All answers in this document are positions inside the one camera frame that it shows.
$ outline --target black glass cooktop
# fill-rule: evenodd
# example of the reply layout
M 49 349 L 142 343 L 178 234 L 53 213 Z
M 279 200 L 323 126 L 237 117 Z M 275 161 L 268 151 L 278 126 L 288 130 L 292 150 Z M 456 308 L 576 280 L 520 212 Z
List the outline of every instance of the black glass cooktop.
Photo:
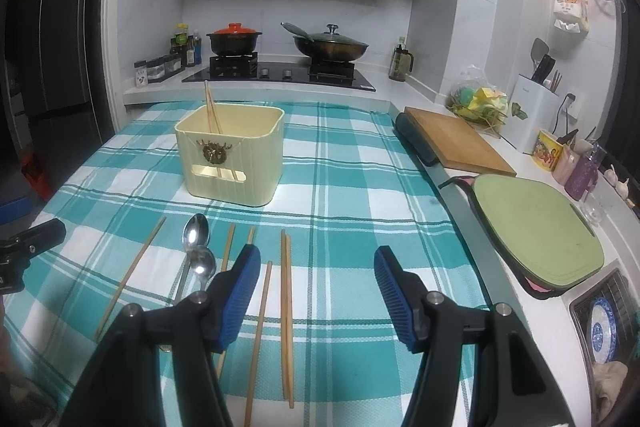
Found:
M 294 84 L 318 84 L 320 86 L 339 86 L 350 89 L 363 89 L 375 91 L 369 81 L 358 70 L 351 68 L 351 71 L 342 70 L 319 70 L 317 73 L 311 66 L 290 64 L 288 62 L 258 62 L 257 71 L 253 74 L 246 74 L 248 70 L 239 67 L 230 69 L 216 76 L 210 74 L 210 68 L 205 68 L 197 73 L 188 76 L 183 82 L 203 82 L 210 80 L 215 82 L 230 80 L 258 80 L 261 82 L 292 82 Z

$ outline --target black refrigerator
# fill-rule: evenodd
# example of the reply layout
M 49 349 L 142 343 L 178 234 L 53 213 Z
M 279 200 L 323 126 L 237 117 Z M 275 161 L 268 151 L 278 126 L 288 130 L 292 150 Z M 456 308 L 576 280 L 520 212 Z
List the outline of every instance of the black refrigerator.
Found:
M 17 71 L 34 153 L 57 190 L 113 134 L 101 0 L 7 0 L 5 59 Z

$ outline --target black power cord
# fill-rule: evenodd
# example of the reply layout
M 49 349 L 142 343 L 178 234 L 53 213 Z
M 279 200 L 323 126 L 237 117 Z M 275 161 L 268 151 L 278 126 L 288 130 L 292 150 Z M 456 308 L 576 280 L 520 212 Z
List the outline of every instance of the black power cord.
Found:
M 558 112 L 556 113 L 556 124 L 554 126 L 553 131 L 551 131 L 551 134 L 553 134 L 553 135 L 556 134 L 556 129 L 558 128 L 558 119 L 560 118 L 560 111 L 562 110 L 562 106 L 564 105 L 564 102 L 566 102 L 566 99 L 569 99 L 572 102 L 575 102 L 575 95 L 572 92 L 568 92 L 564 96 L 564 99 L 562 100 L 562 103 L 560 104 L 560 107 L 558 107 Z M 565 114 L 565 120 L 566 120 L 566 133 L 565 134 L 569 134 L 569 116 L 568 116 L 568 114 Z

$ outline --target yellow cup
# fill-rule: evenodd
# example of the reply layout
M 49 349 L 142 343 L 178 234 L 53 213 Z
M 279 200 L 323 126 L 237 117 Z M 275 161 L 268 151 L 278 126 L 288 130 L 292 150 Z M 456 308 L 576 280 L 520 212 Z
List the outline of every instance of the yellow cup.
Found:
M 533 146 L 531 157 L 540 168 L 551 172 L 556 168 L 556 164 L 562 153 L 562 146 L 556 141 L 556 137 L 551 133 L 540 130 L 538 139 Z

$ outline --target checkered tablecloth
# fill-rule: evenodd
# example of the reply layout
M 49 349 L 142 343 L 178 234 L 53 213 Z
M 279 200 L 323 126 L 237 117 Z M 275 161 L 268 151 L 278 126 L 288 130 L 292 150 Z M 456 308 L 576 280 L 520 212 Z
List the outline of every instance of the checkered tablecloth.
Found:
M 184 260 L 182 229 L 202 212 L 221 257 L 236 223 L 233 261 L 252 225 L 262 273 L 222 390 L 242 425 L 265 265 L 273 261 L 252 425 L 399 426 L 419 355 L 394 333 L 373 274 L 373 253 L 390 245 L 405 269 L 458 304 L 485 307 L 466 245 L 434 195 L 424 168 L 396 137 L 388 114 L 321 103 L 278 104 L 286 113 L 284 169 L 261 208 L 191 196 L 174 125 L 202 102 L 159 103 L 130 123 L 71 176 L 36 220 L 59 217 L 65 242 L 32 260 L 26 288 L 6 298 L 6 326 L 27 374 L 66 403 L 95 349 L 105 307 L 159 217 L 166 222 L 135 269 L 122 305 L 168 306 Z M 291 236 L 295 409 L 282 399 L 280 230 Z M 188 288 L 194 288 L 191 278 Z M 180 425 L 170 354 L 161 354 L 168 426 Z M 456 424 L 466 425 L 473 352 L 465 349 Z

